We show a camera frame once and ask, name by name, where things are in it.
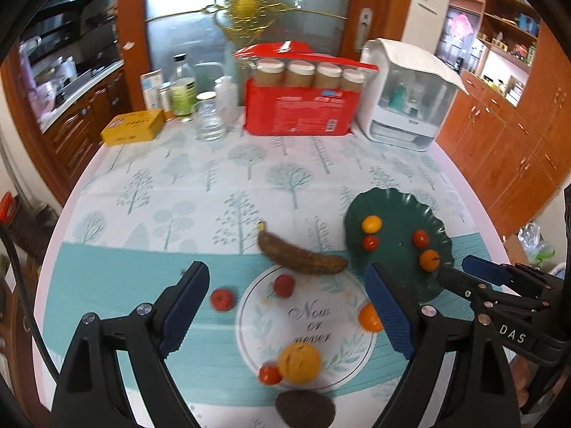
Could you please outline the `small orange tangerine with stem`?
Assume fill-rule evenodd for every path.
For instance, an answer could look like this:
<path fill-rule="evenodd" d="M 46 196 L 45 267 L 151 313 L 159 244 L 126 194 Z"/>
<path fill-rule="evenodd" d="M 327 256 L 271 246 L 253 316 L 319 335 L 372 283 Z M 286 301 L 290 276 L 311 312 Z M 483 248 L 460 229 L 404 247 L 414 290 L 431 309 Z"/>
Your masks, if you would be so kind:
<path fill-rule="evenodd" d="M 435 271 L 440 266 L 440 255 L 433 249 L 426 249 L 420 254 L 418 263 L 423 271 Z"/>

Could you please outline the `dark green scalloped plate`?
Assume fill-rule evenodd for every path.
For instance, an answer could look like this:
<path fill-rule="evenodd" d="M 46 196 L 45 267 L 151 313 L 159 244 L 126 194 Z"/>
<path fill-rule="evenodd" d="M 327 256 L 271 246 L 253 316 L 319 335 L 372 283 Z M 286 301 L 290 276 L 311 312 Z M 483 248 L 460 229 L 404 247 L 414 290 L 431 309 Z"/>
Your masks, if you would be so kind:
<path fill-rule="evenodd" d="M 367 236 L 361 230 L 361 222 L 368 215 L 378 215 L 383 222 L 380 231 L 374 234 L 379 239 L 374 252 L 364 251 L 361 246 Z M 412 242 L 417 229 L 429 234 L 430 244 L 426 249 L 438 252 L 440 265 L 452 267 L 452 241 L 429 206 L 396 188 L 372 188 L 358 194 L 344 216 L 344 242 L 352 267 L 358 274 L 364 274 L 365 267 L 379 262 L 392 281 L 412 291 L 419 301 L 435 299 L 442 292 L 436 281 L 438 272 L 426 272 L 419 266 L 418 258 L 426 249 L 419 249 Z"/>

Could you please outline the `red cherry tomato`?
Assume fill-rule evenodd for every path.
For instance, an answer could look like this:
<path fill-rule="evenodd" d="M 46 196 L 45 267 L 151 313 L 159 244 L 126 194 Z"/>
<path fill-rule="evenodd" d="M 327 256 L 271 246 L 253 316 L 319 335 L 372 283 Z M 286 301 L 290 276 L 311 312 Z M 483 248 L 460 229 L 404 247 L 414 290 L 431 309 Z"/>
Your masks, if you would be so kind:
<path fill-rule="evenodd" d="M 364 251 L 374 252 L 379 247 L 379 239 L 375 235 L 367 235 L 362 239 L 361 246 Z"/>

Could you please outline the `small orange kumquat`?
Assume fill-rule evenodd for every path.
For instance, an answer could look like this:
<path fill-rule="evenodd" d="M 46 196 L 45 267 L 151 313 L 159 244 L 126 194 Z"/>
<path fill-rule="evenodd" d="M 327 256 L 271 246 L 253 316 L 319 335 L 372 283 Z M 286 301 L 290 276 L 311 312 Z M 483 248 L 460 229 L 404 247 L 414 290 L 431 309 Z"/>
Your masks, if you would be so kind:
<path fill-rule="evenodd" d="M 382 224 L 378 215 L 368 215 L 361 222 L 361 230 L 367 235 L 373 235 L 380 231 Z"/>

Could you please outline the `orange mandarin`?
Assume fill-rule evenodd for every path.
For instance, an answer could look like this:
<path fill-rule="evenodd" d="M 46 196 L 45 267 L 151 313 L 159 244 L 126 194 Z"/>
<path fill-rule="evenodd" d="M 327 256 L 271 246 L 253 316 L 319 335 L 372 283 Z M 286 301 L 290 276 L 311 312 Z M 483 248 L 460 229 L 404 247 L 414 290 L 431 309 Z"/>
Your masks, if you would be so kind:
<path fill-rule="evenodd" d="M 371 333 L 378 333 L 383 330 L 383 324 L 375 311 L 375 307 L 367 302 L 359 311 L 358 322 L 360 326 Z"/>

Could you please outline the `red lychee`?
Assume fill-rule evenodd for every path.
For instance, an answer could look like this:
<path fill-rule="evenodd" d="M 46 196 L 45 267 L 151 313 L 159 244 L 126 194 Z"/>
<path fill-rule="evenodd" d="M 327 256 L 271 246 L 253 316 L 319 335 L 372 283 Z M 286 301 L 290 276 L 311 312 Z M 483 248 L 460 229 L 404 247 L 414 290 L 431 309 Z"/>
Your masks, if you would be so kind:
<path fill-rule="evenodd" d="M 289 274 L 281 274 L 273 281 L 273 292 L 277 297 L 291 297 L 295 288 L 295 278 Z"/>
<path fill-rule="evenodd" d="M 211 293 L 210 304 L 218 312 L 228 312 L 235 305 L 234 294 L 227 288 L 218 288 Z"/>

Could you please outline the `dark brown avocado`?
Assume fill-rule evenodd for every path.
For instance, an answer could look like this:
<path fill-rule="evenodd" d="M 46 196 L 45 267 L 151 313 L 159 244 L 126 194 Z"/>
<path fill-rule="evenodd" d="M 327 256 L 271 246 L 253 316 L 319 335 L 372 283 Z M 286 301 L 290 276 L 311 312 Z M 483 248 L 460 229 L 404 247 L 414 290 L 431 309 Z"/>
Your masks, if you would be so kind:
<path fill-rule="evenodd" d="M 336 417 L 331 399 L 311 390 L 288 390 L 278 395 L 275 408 L 291 428 L 328 428 Z"/>

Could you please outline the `small red tomato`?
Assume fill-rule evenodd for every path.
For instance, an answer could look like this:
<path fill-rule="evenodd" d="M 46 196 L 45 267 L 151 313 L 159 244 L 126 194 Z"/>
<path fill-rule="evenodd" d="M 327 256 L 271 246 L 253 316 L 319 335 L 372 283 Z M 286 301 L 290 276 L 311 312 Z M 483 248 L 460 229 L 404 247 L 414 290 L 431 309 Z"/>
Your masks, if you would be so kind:
<path fill-rule="evenodd" d="M 258 380 L 266 386 L 275 386 L 283 380 L 279 368 L 276 365 L 264 364 L 259 368 Z"/>

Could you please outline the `large yellow orange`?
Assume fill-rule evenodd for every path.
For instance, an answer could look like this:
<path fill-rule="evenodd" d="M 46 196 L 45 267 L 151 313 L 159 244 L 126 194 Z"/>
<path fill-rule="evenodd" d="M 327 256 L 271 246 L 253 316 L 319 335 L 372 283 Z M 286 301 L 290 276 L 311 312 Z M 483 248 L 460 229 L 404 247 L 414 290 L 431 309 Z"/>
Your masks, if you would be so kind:
<path fill-rule="evenodd" d="M 321 372 L 319 350 L 308 343 L 293 343 L 278 357 L 278 370 L 290 383 L 311 383 Z"/>

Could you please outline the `brown overripe banana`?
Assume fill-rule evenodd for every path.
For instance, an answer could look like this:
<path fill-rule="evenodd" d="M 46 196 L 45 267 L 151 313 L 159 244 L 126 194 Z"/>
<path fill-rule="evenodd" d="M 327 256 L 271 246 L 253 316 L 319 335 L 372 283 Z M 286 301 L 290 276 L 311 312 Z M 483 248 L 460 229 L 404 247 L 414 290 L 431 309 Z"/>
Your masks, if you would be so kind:
<path fill-rule="evenodd" d="M 297 271 L 299 274 L 340 274 L 348 267 L 348 260 L 329 254 L 314 253 L 290 244 L 269 232 L 262 220 L 257 223 L 257 245 L 261 252 L 275 264 Z"/>

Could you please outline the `round white printed placemat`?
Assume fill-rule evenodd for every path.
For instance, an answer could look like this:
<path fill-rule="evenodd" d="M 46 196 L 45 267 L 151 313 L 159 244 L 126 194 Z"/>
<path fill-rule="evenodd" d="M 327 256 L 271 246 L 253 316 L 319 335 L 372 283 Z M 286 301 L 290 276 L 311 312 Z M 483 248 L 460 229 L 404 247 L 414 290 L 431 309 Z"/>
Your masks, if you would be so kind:
<path fill-rule="evenodd" d="M 273 281 L 281 274 L 295 278 L 287 299 L 273 292 Z M 375 349 L 377 336 L 358 322 L 367 301 L 362 284 L 349 270 L 311 276 L 270 267 L 252 280 L 237 304 L 237 348 L 257 373 L 263 364 L 277 361 L 289 345 L 311 344 L 320 352 L 321 372 L 304 387 L 338 389 L 358 375 Z"/>

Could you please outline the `tree patterned tablecloth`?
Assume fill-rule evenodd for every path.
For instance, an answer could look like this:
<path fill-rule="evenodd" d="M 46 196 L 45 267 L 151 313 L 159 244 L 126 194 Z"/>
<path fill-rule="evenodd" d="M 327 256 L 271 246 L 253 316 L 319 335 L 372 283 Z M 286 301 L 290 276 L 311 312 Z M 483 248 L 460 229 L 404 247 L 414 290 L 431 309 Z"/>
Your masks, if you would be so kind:
<path fill-rule="evenodd" d="M 195 261 L 212 289 L 236 304 L 203 304 L 181 348 L 166 360 L 205 427 L 279 427 L 279 390 L 257 379 L 237 348 L 237 304 L 273 267 L 257 248 L 257 223 L 314 252 L 343 253 L 344 214 L 371 188 L 414 195 L 440 219 L 456 262 L 473 254 L 498 263 L 504 247 L 488 214 L 447 155 L 341 137 L 266 137 L 230 132 L 203 142 L 189 124 L 169 124 L 147 143 L 105 147 L 60 215 L 40 276 L 35 315 L 55 363 L 81 317 L 129 314 L 178 281 Z M 405 369 L 384 333 L 358 375 L 327 391 L 338 427 L 375 423 Z"/>

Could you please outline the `yellow cardboard box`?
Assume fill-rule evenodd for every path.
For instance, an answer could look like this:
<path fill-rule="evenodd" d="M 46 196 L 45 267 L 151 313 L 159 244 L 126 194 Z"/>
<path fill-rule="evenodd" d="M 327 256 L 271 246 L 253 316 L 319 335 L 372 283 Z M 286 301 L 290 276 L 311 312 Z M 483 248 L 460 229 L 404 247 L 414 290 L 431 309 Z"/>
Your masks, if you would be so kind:
<path fill-rule="evenodd" d="M 115 116 L 101 132 L 106 146 L 153 141 L 166 123 L 163 109 L 154 108 Z"/>

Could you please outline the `white plastic bottle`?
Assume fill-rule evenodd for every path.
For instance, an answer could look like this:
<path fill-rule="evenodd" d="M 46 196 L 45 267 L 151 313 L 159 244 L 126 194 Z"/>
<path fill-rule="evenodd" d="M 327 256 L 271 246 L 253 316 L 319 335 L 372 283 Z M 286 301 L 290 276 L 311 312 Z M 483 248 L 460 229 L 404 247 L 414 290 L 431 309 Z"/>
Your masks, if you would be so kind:
<path fill-rule="evenodd" d="M 227 129 L 233 129 L 238 121 L 240 110 L 238 87 L 228 75 L 222 75 L 215 81 L 216 109 Z"/>

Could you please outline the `green label plastic bottle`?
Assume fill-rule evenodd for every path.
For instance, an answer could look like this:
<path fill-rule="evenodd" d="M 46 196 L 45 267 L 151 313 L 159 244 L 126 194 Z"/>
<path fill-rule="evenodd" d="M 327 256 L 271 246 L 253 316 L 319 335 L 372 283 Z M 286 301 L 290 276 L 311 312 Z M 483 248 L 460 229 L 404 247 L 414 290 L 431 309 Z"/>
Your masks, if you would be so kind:
<path fill-rule="evenodd" d="M 187 62 L 187 54 L 173 57 L 174 71 L 170 80 L 170 105 L 173 115 L 181 122 L 190 122 L 196 110 L 196 75 Z"/>

